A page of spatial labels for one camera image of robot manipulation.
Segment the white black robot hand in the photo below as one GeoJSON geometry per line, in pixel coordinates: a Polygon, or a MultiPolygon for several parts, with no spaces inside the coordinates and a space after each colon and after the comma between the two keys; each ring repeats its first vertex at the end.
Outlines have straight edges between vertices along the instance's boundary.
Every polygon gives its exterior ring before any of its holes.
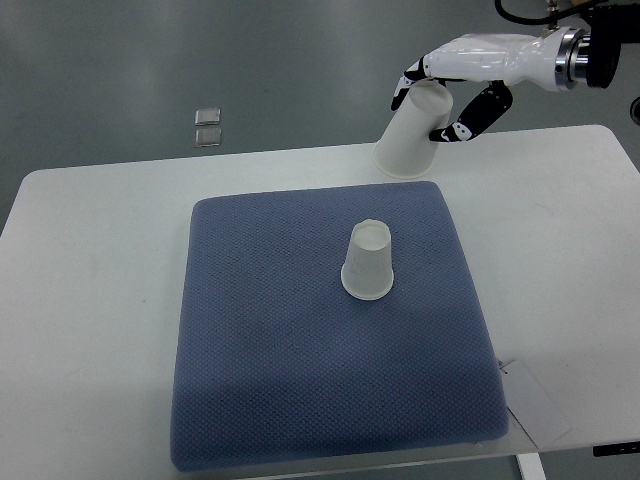
{"type": "Polygon", "coordinates": [[[422,56],[400,77],[391,109],[396,111],[414,84],[426,80],[485,82],[482,90],[446,127],[429,139],[440,143],[466,142],[492,126],[513,103],[510,87],[523,81],[548,91],[568,89],[571,55],[578,33],[563,27],[545,36],[466,34],[422,56]]]}

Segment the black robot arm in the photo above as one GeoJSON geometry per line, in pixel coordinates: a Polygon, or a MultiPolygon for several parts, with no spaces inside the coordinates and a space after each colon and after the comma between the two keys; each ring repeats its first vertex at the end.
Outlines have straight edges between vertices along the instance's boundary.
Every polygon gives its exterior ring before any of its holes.
{"type": "Polygon", "coordinates": [[[609,1],[548,1],[541,17],[526,17],[494,3],[505,20],[525,26],[542,26],[545,37],[553,37],[554,82],[571,89],[584,82],[590,88],[606,89],[612,83],[624,44],[639,42],[639,3],[609,1]]]}

